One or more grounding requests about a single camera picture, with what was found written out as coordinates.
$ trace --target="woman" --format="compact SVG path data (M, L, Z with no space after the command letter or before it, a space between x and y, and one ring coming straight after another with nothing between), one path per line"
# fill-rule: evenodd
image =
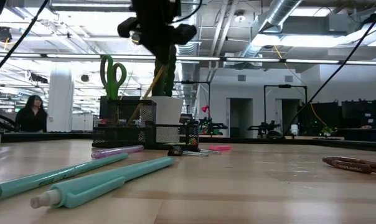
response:
M37 95L27 99L24 108L16 114L15 122L21 132L47 132L47 113L43 109L43 101Z

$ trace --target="black hair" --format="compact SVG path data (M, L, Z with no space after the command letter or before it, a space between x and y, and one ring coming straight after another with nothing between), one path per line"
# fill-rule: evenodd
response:
M25 108L31 108L31 107L33 107L34 100L37 99L37 98L41 101L41 105L40 105L40 108L39 108L39 109L44 111L43 100L41 99L41 97L39 97L39 96L37 96L37 95L31 95L31 96L27 99L27 102L26 102Z

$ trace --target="green scissors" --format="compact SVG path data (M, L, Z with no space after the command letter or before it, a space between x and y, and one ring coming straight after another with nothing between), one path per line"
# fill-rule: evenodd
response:
M105 78L105 64L108 61L108 68L106 69ZM121 78L118 81L116 79L116 71L120 68ZM125 82L127 77L127 70L121 63L113 64L113 58L110 55L104 55L101 58L100 68L101 82L106 90L106 96L108 100L117 100L120 86Z

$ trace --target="air duct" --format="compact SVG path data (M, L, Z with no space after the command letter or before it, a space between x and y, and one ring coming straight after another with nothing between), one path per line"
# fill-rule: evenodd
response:
M299 6L303 0L274 0L271 3L270 10L259 15L255 19L252 27L251 43L241 52L240 57L255 57L263 46L254 44L257 34L261 31L278 33L282 30L283 22ZM235 65L235 68L243 68L244 65Z
M187 16L191 14L197 5L195 4L182 4L181 5L181 16ZM190 25L197 24L197 15L193 15L190 19L184 21L183 23L188 23ZM177 54L178 55L197 55L198 45L195 42L189 42L185 45L178 45L177 46ZM199 64L197 63L182 63L181 64L181 79L182 81L190 80L190 81L199 81ZM186 105L189 105L190 108L193 108L195 105L195 94L193 93L194 90L197 89L197 85L181 85L182 92L184 95L184 100L186 101Z

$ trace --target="marker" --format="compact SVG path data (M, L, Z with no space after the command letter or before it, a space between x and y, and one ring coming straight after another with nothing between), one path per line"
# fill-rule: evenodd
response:
M127 146L127 147L119 147L119 148L113 148L113 149L102 149L102 150L96 150L91 154L91 158L94 159L101 159L108 156L113 156L120 153L133 153L133 152L139 152L144 150L144 146Z
M163 157L53 184L50 190L32 198L31 207L75 208L121 187L129 180L171 166L173 163L173 158Z
M66 167L59 170L44 172L41 174L34 174L27 177L22 177L15 180L9 180L0 183L0 200L20 194L27 190L32 190L58 180L62 180L77 174L87 172L89 170L97 169L99 167L118 162L128 157L127 153L118 154L115 156L97 159L90 162L85 162L79 165Z

